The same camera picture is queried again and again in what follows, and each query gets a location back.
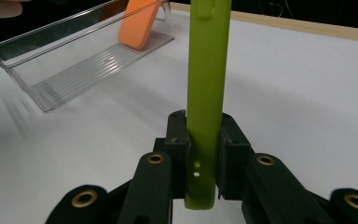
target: transparent container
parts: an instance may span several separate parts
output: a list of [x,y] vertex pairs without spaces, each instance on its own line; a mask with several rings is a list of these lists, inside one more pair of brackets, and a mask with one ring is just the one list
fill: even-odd
[[[169,2],[130,9],[131,1],[145,4],[110,1],[1,42],[0,65],[42,111],[52,111],[173,40]],[[146,17],[148,32],[138,22]],[[126,42],[140,32],[144,46]]]

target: white table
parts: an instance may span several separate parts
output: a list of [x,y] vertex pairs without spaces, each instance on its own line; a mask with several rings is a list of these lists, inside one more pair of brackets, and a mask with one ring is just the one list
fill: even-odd
[[[44,223],[69,190],[132,178],[186,108],[188,24],[174,11],[173,42],[49,114],[0,68],[0,224]],[[358,189],[358,41],[232,21],[224,111],[307,189]],[[240,202],[174,203],[175,224],[243,222]]]

